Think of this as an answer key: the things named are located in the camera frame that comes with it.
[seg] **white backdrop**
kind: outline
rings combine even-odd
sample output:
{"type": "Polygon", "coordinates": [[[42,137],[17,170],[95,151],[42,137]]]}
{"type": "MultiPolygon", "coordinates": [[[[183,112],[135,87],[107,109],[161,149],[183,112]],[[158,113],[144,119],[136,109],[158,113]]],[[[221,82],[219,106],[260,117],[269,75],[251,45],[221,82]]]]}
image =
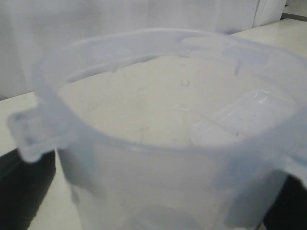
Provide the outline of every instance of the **white backdrop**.
{"type": "Polygon", "coordinates": [[[32,90],[31,66],[74,40],[147,27],[234,33],[279,20],[286,0],[3,0],[0,100],[32,90]]]}

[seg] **black object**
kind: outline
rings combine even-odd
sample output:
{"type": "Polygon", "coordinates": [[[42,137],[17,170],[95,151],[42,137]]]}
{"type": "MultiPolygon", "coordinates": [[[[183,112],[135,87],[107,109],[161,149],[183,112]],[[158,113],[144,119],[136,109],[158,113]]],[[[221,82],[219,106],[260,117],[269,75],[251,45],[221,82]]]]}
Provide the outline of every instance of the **black object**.
{"type": "Polygon", "coordinates": [[[55,175],[55,153],[36,163],[21,160],[18,150],[0,157],[0,230],[26,230],[55,175]]]}
{"type": "Polygon", "coordinates": [[[307,191],[289,176],[264,219],[267,230],[307,230],[307,191]]]}

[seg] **container handle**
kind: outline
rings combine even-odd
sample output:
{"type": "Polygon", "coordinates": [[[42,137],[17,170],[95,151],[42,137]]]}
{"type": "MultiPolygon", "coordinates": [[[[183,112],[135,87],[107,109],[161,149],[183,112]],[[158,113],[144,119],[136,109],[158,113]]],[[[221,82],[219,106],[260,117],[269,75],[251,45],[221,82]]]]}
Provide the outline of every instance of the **container handle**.
{"type": "Polygon", "coordinates": [[[46,115],[41,105],[10,115],[8,126],[26,162],[35,162],[51,150],[64,149],[76,139],[63,119],[46,115]]]}

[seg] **white table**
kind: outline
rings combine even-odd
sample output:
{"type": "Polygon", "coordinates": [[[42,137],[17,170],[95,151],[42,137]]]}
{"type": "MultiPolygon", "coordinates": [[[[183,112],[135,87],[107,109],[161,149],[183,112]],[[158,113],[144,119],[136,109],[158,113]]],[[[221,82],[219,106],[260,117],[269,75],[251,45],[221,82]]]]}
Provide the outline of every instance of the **white table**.
{"type": "MultiPolygon", "coordinates": [[[[291,19],[253,28],[235,34],[252,41],[277,46],[307,58],[307,23],[291,19]]],[[[9,114],[36,105],[33,93],[10,98],[0,102],[0,156],[16,148],[6,126],[9,114]]],[[[81,230],[75,206],[71,202],[70,190],[56,159],[57,172],[50,189],[40,206],[30,230],[81,230]]]]}

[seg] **plastic container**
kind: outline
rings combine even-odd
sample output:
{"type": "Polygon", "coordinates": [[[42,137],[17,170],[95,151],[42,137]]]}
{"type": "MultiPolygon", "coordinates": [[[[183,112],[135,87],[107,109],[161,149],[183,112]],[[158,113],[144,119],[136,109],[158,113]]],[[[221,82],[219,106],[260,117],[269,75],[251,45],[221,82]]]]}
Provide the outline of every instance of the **plastic container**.
{"type": "Polygon", "coordinates": [[[25,161],[59,149],[86,230],[254,230],[287,173],[307,184],[306,68],[219,34],[96,37],[35,66],[9,126],[25,161]]]}

